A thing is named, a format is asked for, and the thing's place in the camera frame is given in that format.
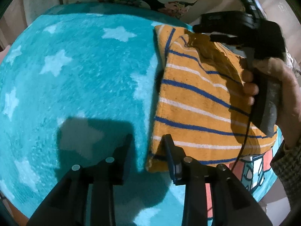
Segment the dark patterned sleeve forearm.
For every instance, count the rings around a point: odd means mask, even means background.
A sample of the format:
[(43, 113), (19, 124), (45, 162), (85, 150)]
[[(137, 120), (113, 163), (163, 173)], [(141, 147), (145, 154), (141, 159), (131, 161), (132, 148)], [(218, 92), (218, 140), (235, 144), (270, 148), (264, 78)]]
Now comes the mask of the dark patterned sleeve forearm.
[(293, 209), (300, 202), (300, 138), (291, 148), (283, 141), (270, 166), (281, 181)]

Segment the person right hand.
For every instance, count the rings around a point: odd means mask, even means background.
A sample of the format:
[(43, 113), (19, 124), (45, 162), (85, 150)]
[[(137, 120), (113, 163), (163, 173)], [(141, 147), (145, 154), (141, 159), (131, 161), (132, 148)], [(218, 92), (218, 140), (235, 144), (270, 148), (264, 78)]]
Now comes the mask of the person right hand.
[(254, 60), (254, 68), (282, 84), (281, 103), (277, 109), (277, 125), (281, 129), (285, 149), (294, 148), (300, 139), (300, 88), (293, 71), (279, 58)]

